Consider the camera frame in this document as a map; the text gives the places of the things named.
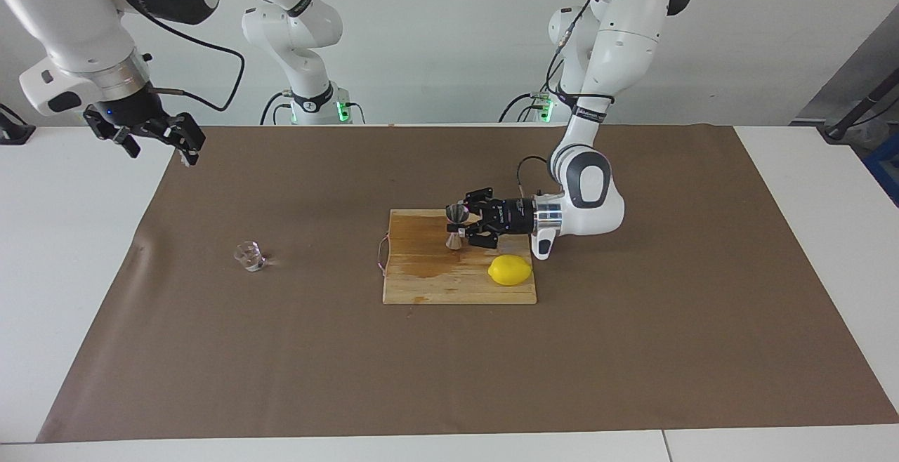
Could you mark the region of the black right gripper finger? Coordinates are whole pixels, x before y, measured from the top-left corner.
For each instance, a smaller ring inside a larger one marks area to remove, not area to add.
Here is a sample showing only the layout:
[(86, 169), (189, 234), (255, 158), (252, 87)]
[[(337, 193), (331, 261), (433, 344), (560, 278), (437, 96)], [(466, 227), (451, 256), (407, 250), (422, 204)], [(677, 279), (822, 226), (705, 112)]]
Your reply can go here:
[(188, 113), (149, 120), (149, 136), (176, 149), (186, 166), (194, 166), (199, 161), (199, 152), (206, 139)]
[(106, 113), (94, 109), (94, 106), (89, 106), (84, 110), (83, 118), (100, 141), (112, 141), (125, 149), (129, 158), (138, 158), (141, 148), (128, 127), (116, 126), (108, 119)]

